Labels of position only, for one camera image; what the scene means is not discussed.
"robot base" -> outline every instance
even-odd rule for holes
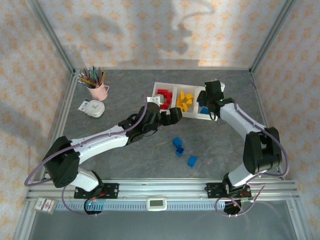
[[[251,189],[249,185],[241,186],[241,189],[226,193],[226,185],[222,182],[208,182],[204,190],[208,194],[208,199],[232,198],[232,199],[251,199]]]
[[[106,193],[104,195],[99,196],[99,199],[117,199],[119,193],[119,184],[118,183],[103,183],[103,187],[101,193]],[[75,199],[90,199],[92,197],[92,193],[83,190],[80,187],[76,187],[74,190],[74,198]]]

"pencil holder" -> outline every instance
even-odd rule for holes
[[[97,101],[103,101],[108,97],[109,88],[110,87],[108,85],[105,85],[104,83],[102,83],[97,88],[89,88],[89,87],[87,87],[87,89],[89,90],[93,100],[97,100]]]

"wall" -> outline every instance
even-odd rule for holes
[[[0,239],[8,240],[70,75],[26,0],[2,0],[0,26]]]
[[[320,239],[320,1],[298,0],[255,76],[280,131],[314,239]]]
[[[76,68],[251,67],[285,0],[39,0]]]

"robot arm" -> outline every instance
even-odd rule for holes
[[[235,108],[235,102],[232,98],[224,98],[218,80],[205,83],[205,90],[200,92],[197,102],[208,107],[215,118],[220,118],[230,124],[245,141],[243,163],[223,178],[227,194],[242,189],[254,176],[280,165],[282,161],[280,147],[259,130],[259,128],[264,129],[279,140],[277,129],[274,127],[266,128],[244,113],[238,105]],[[250,124],[239,112],[259,128]]]
[[[176,124],[182,118],[180,108],[170,108],[170,114],[167,114],[160,112],[160,106],[151,100],[147,103],[142,121],[135,128],[126,131],[140,119],[143,111],[144,107],[138,114],[132,114],[118,125],[92,136],[72,140],[68,140],[65,136],[59,137],[44,159],[61,149],[75,147],[44,165],[54,186],[61,188],[72,185],[89,192],[92,197],[99,195],[103,189],[101,179],[95,172],[79,167],[80,164],[94,155],[141,140],[146,133],[156,131],[159,126]]]

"small timer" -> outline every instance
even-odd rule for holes
[[[146,209],[154,212],[167,210],[167,199],[165,197],[148,197]]]

